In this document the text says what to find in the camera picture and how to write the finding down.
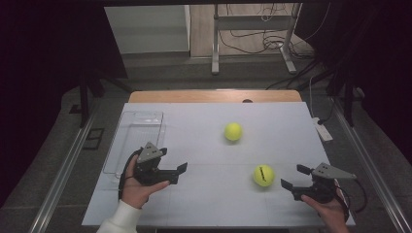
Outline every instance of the wooden table edge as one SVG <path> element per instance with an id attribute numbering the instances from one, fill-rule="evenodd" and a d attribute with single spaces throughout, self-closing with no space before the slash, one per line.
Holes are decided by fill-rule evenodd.
<path id="1" fill-rule="evenodd" d="M 134 91 L 128 103 L 301 102 L 296 90 L 149 90 Z"/>

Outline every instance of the white sleeve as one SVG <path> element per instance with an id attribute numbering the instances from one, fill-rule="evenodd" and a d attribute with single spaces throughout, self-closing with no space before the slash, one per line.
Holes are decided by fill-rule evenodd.
<path id="1" fill-rule="evenodd" d="M 136 225 L 142 210 L 119 200 L 115 214 L 104 220 L 97 233 L 136 233 Z"/>

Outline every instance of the table surface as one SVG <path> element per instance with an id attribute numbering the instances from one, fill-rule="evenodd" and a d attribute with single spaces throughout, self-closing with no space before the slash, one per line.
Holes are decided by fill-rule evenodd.
<path id="1" fill-rule="evenodd" d="M 245 99 L 255 104 L 242 104 Z M 183 162 L 188 162 L 189 167 L 177 185 L 151 197 L 139 224 L 156 227 L 323 225 L 311 208 L 293 201 L 292 195 L 280 186 L 281 178 L 310 185 L 307 176 L 299 176 L 296 164 L 328 163 L 307 107 L 296 91 L 139 91 L 131 94 L 123 112 L 159 110 L 164 111 L 164 146 L 170 153 L 162 158 L 159 168 L 173 169 Z M 219 136 L 220 129 L 233 119 L 244 126 L 245 133 L 236 144 L 228 144 Z M 277 173 L 275 183 L 267 189 L 258 188 L 250 179 L 251 171 L 259 163 L 271 165 Z M 238 179 L 229 179 L 230 175 Z M 91 211 L 86 213 L 86 218 L 94 219 L 84 221 L 86 225 L 98 224 L 100 218 L 116 209 L 116 186 L 109 190 L 106 180 L 106 174 L 102 173 L 89 205 Z"/>

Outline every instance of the metal frame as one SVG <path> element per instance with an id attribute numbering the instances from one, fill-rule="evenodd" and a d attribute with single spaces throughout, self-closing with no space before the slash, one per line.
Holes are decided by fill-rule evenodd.
<path id="1" fill-rule="evenodd" d="M 85 124 L 85 127 L 79 130 L 78 135 L 76 136 L 75 142 L 70 148 L 69 152 L 66 155 L 54 181 L 49 189 L 46 198 L 40 207 L 39 212 L 37 213 L 34 221 L 28 232 L 45 232 L 49 222 L 54 213 L 55 207 L 57 206 L 58 200 L 64 190 L 64 187 L 67 184 L 67 181 L 70 177 L 70 174 L 73 170 L 73 167 L 76 163 L 78 155 L 82 150 L 83 143 L 87 137 L 88 131 L 90 130 L 91 125 L 94 122 L 97 110 L 100 106 L 100 99 L 95 99 L 91 107 L 91 113 Z"/>
<path id="2" fill-rule="evenodd" d="M 352 143 L 354 149 L 357 152 L 357 155 L 360 159 L 360 163 L 365 170 L 367 176 L 370 179 L 370 182 L 373 184 L 378 196 L 380 197 L 382 203 L 384 204 L 397 232 L 412 232 L 411 225 L 406 219 L 406 216 L 397 203 L 394 194 L 391 192 L 390 188 L 386 185 L 383 177 L 381 176 L 378 168 L 374 164 L 372 158 L 369 155 L 369 152 L 364 147 L 361 138 L 358 136 L 358 133 L 354 127 L 348 123 L 345 119 L 343 109 L 339 101 L 335 101 L 335 110 L 338 119 L 343 126 L 345 133 L 347 134 L 350 142 Z"/>
<path id="3" fill-rule="evenodd" d="M 291 43 L 292 34 L 296 25 L 301 3 L 294 5 L 291 16 L 272 16 L 270 20 L 264 21 L 260 16 L 223 16 L 218 13 L 218 4 L 215 4 L 214 15 L 214 37 L 212 51 L 212 74 L 219 73 L 219 41 L 218 35 L 220 30 L 288 30 L 285 41 L 280 45 L 279 51 L 285 60 L 288 71 L 291 74 L 296 73 L 290 56 L 289 44 Z"/>

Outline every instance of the power strip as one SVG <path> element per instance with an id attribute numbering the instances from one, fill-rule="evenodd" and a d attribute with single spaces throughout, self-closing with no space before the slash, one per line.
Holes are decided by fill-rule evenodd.
<path id="1" fill-rule="evenodd" d="M 321 137 L 322 141 L 328 142 L 332 141 L 333 138 L 327 131 L 326 127 L 322 124 L 318 124 L 319 118 L 318 117 L 313 117 L 313 124 L 315 125 L 316 130 L 318 130 L 319 136 Z"/>

